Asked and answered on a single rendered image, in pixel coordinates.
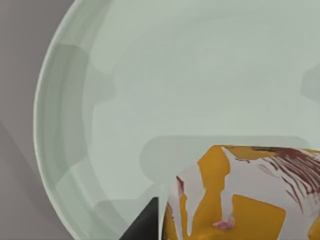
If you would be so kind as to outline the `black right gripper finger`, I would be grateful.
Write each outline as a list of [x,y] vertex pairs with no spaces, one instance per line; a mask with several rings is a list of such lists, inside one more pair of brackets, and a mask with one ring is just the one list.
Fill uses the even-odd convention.
[[119,240],[159,240],[159,198],[153,197]]

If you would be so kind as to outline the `yellow and white box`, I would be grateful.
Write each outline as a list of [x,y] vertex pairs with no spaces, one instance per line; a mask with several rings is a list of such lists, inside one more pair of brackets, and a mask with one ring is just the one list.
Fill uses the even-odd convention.
[[320,150],[212,146],[175,177],[162,240],[320,240]]

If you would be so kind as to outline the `pale green plate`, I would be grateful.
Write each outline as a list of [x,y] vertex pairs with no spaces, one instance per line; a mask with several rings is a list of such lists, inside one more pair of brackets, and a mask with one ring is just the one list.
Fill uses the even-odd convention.
[[320,150],[320,0],[75,0],[35,92],[45,191],[119,240],[213,146]]

